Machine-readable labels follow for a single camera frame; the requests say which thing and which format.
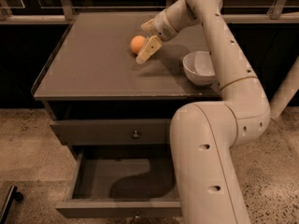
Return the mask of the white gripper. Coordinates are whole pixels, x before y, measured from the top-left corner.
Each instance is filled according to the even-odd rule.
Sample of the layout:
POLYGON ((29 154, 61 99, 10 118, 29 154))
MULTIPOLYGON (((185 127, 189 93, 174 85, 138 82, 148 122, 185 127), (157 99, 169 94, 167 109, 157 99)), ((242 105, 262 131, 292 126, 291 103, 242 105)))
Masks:
POLYGON ((162 47, 163 42, 167 42, 178 35, 166 16, 166 10, 161 11, 152 20, 144 22, 141 29, 148 34, 152 34, 152 36, 145 39, 144 44, 137 53, 135 60, 138 64, 146 62, 162 47))

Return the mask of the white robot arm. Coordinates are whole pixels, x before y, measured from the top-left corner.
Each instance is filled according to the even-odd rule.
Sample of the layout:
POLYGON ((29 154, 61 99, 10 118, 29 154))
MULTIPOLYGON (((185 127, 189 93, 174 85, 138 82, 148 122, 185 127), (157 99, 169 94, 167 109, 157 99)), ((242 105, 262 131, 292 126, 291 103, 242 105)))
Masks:
POLYGON ((230 149, 254 141, 270 121, 263 86, 221 15, 221 0, 178 0, 142 24, 148 60, 184 28, 200 24, 221 92, 218 102, 184 105, 170 124, 170 147, 185 224, 250 224, 230 149))

